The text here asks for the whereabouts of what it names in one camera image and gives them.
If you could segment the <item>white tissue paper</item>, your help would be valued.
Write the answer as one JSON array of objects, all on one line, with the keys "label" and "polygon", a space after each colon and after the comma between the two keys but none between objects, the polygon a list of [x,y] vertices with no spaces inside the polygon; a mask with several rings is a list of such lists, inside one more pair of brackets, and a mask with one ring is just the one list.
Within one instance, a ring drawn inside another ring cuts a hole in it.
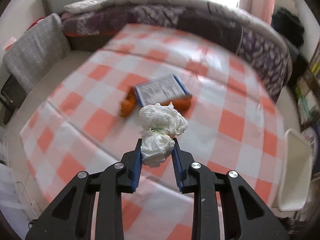
[{"label": "white tissue paper", "polygon": [[172,154],[174,138],[187,130],[188,121],[172,103],[168,106],[160,103],[144,106],[139,111],[139,118],[142,162],[151,168],[159,167]]}]

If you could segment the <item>large orange peel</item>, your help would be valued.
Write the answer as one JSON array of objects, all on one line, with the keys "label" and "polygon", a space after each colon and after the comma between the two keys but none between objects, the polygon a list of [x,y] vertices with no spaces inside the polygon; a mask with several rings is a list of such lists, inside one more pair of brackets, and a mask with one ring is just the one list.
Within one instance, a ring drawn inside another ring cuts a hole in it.
[{"label": "large orange peel", "polygon": [[180,113],[185,113],[191,107],[191,100],[190,99],[175,99],[172,101],[166,101],[161,103],[162,106],[168,106],[172,103],[174,109],[176,109]]}]

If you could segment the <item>white plastic trash bin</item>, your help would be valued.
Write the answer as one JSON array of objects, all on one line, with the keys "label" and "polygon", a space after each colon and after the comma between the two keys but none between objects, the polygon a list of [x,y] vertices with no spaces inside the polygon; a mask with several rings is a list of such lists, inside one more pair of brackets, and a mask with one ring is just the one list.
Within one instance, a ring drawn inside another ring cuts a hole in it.
[{"label": "white plastic trash bin", "polygon": [[285,132],[285,158],[277,194],[281,212],[301,210],[306,204],[312,175],[312,154],[306,140],[296,130]]}]

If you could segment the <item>red white checkered tablecloth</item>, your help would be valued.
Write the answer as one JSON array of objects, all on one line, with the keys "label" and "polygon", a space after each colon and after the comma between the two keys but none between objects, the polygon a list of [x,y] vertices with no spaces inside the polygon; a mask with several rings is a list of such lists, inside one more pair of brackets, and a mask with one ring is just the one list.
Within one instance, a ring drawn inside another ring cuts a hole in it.
[{"label": "red white checkered tablecloth", "polygon": [[[120,116],[130,88],[166,76],[180,78],[191,93],[185,113],[148,103]],[[49,202],[78,172],[103,171],[139,138],[147,157],[176,137],[211,170],[237,171],[271,206],[284,151],[283,119],[251,66],[201,37],[138,24],[125,26],[69,74],[20,136]]]}]

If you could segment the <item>small orange peel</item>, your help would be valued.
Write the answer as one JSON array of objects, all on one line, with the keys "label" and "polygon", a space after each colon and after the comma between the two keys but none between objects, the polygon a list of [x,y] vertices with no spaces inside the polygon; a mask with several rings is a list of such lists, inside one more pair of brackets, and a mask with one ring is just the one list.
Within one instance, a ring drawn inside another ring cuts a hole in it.
[{"label": "small orange peel", "polygon": [[129,116],[134,110],[136,103],[137,99],[135,95],[135,90],[133,87],[131,87],[128,90],[126,98],[122,100],[120,103],[120,116],[122,118],[126,118],[127,116]]}]

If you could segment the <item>small black bin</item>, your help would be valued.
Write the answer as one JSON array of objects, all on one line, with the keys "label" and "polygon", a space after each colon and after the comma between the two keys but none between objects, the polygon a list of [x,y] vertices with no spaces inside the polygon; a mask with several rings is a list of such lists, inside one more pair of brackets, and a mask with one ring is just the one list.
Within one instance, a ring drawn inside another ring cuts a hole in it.
[{"label": "small black bin", "polygon": [[1,104],[4,106],[3,124],[6,125],[16,109],[19,109],[27,97],[26,92],[20,86],[13,75],[10,75],[1,88]]}]

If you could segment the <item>blue white cardboard box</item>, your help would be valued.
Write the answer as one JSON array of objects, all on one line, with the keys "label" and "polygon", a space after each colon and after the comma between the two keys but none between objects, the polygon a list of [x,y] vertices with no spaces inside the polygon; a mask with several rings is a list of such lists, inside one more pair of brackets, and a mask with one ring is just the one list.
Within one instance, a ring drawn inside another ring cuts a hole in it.
[{"label": "blue white cardboard box", "polygon": [[192,96],[189,89],[175,74],[158,77],[134,86],[135,95],[142,107],[156,103],[172,102]]}]

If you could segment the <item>black dresser with clutter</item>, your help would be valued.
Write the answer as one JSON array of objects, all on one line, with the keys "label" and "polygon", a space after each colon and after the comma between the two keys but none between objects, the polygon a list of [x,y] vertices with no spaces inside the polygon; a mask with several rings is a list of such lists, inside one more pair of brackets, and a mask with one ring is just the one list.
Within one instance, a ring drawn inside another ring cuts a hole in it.
[{"label": "black dresser with clutter", "polygon": [[299,52],[305,29],[298,16],[281,7],[272,15],[271,26],[284,38],[292,60],[287,82],[297,104],[301,128],[319,119],[319,83],[311,73],[309,61]]}]

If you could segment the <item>white patterned duvet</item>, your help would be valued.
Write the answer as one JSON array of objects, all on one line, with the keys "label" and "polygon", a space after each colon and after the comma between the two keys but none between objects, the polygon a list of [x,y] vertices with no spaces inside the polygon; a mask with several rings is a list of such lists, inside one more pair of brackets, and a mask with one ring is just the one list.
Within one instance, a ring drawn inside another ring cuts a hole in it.
[{"label": "white patterned duvet", "polygon": [[210,14],[218,14],[229,18],[244,27],[255,31],[257,34],[267,38],[279,48],[288,51],[284,39],[270,25],[248,12],[215,3],[212,0],[83,0],[65,5],[63,8],[70,14],[82,14],[90,11],[117,6],[117,5],[137,5],[137,4],[161,4],[185,6],[200,9]]}]

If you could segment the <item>grey checked covered nightstand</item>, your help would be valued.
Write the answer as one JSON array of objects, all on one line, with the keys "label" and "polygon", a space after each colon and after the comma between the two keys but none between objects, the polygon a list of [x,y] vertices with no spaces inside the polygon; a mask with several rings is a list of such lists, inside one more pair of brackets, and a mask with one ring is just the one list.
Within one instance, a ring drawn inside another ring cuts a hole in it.
[{"label": "grey checked covered nightstand", "polygon": [[14,42],[4,54],[2,66],[29,93],[70,51],[71,47],[62,32],[61,18],[53,13]]}]

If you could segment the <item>bed with purple sheet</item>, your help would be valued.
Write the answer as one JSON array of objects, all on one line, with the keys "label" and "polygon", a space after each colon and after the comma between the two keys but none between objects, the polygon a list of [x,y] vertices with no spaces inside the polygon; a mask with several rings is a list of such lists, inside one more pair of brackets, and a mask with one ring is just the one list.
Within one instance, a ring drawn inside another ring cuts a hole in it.
[{"label": "bed with purple sheet", "polygon": [[274,102],[292,73],[289,50],[281,36],[241,11],[139,4],[62,16],[62,29],[67,36],[114,35],[128,23],[185,31],[222,46],[256,70]]}]

